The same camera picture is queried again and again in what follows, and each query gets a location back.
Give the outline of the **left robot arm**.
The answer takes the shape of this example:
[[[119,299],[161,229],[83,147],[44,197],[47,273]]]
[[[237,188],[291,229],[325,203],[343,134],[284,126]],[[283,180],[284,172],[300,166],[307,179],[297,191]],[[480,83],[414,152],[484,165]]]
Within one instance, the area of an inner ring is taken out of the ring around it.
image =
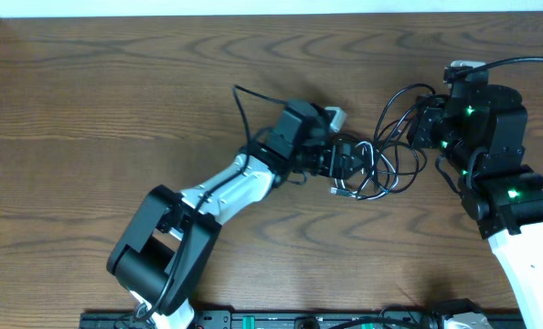
[[[346,113],[287,101],[275,126],[251,137],[223,171],[174,192],[151,190],[110,254],[106,269],[140,303],[133,320],[155,328],[187,328],[190,296],[222,227],[262,201],[292,173],[345,180],[362,167],[351,146],[338,146]]]

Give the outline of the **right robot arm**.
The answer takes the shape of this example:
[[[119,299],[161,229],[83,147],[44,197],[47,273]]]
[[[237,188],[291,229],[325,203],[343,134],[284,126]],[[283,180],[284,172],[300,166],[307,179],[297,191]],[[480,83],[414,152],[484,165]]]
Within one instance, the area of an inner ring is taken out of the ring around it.
[[[420,97],[408,140],[438,148],[460,174],[449,184],[499,261],[528,328],[543,328],[543,176],[523,163],[527,109],[481,63],[444,71],[449,93]]]

